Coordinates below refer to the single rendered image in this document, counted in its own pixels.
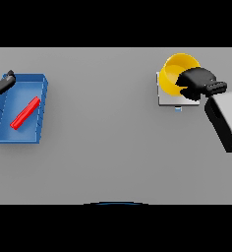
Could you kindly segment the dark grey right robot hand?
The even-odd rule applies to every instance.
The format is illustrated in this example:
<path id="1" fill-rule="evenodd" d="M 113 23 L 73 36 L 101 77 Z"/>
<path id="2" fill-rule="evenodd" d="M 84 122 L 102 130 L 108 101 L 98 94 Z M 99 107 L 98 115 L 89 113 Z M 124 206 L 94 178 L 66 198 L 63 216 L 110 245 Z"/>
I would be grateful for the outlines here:
<path id="1" fill-rule="evenodd" d="M 225 82 L 217 81 L 214 74 L 202 67 L 185 70 L 179 75 L 175 85 L 182 88 L 182 96 L 193 101 L 200 100 L 201 95 L 210 97 L 227 90 Z"/>

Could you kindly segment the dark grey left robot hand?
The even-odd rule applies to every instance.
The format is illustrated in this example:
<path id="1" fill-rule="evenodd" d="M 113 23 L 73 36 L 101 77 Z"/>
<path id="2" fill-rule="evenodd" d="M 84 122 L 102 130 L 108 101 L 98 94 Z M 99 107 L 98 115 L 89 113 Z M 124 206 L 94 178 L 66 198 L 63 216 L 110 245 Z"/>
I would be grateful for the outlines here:
<path id="1" fill-rule="evenodd" d="M 4 79 L 0 80 L 0 95 L 11 88 L 16 83 L 16 76 L 12 70 L 10 70 Z"/>

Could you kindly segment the yellow bowl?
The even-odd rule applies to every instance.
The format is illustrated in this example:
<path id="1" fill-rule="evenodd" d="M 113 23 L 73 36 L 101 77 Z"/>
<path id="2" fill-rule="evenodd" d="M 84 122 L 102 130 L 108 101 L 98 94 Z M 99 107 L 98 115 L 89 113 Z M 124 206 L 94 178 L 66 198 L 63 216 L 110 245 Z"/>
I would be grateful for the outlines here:
<path id="1" fill-rule="evenodd" d="M 159 72 L 158 82 L 161 89 L 171 96 L 181 96 L 183 87 L 177 86 L 178 77 L 184 71 L 200 67 L 199 61 L 187 53 L 175 53 L 164 63 Z"/>

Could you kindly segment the pale square measuring scale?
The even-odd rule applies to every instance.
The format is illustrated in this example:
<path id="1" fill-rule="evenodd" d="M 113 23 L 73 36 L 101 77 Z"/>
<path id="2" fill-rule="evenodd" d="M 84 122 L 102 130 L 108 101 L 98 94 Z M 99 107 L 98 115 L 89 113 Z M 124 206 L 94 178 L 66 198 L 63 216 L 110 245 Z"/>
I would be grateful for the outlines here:
<path id="1" fill-rule="evenodd" d="M 159 106 L 174 106 L 175 111 L 181 111 L 183 106 L 199 106 L 198 101 L 187 99 L 183 96 L 172 96 L 166 93 L 159 84 L 159 73 L 156 73 L 157 99 Z"/>

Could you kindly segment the red beaker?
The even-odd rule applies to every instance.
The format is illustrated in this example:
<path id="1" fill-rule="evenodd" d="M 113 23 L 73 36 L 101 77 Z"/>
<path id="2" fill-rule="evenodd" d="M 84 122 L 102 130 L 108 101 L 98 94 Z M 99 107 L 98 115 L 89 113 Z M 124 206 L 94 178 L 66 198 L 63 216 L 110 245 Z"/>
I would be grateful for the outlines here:
<path id="1" fill-rule="evenodd" d="M 39 105 L 40 99 L 38 96 L 35 96 L 10 123 L 10 127 L 14 130 L 18 130 L 22 126 L 22 124 L 32 115 L 32 113 L 39 107 Z"/>

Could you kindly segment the blue tray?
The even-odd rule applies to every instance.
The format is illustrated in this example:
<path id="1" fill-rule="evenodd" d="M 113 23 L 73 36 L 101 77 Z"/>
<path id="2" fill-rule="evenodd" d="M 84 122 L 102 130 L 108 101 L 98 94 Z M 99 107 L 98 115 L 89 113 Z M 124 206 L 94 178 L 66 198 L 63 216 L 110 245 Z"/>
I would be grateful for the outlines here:
<path id="1" fill-rule="evenodd" d="M 16 83 L 0 95 L 0 144 L 38 144 L 48 82 L 44 74 L 17 74 Z M 10 124 L 35 97 L 39 106 L 17 130 Z"/>

